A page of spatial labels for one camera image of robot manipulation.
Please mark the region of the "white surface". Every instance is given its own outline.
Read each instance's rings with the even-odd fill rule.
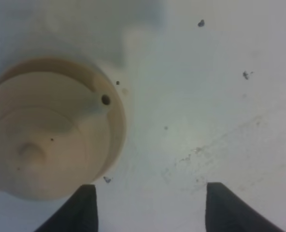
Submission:
[[[203,232],[208,181],[286,231],[286,0],[0,0],[0,72],[43,54],[120,81],[129,132],[96,182],[100,232]],[[64,201],[0,193],[0,232]]]

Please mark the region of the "small hole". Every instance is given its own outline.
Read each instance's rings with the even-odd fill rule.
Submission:
[[[108,95],[103,95],[101,101],[104,105],[109,105],[111,103],[111,100]]]

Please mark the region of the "dark speck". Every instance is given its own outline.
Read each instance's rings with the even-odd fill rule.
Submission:
[[[201,27],[204,27],[205,25],[205,21],[202,19],[199,23],[198,23],[198,27],[201,28]]]
[[[108,177],[106,177],[106,176],[104,176],[103,179],[105,180],[105,182],[106,182],[107,184],[109,184],[109,183],[112,181],[111,178],[108,178]]]
[[[248,80],[249,79],[249,75],[248,75],[248,73],[245,71],[245,72],[243,72],[243,77],[246,79],[246,80]]]

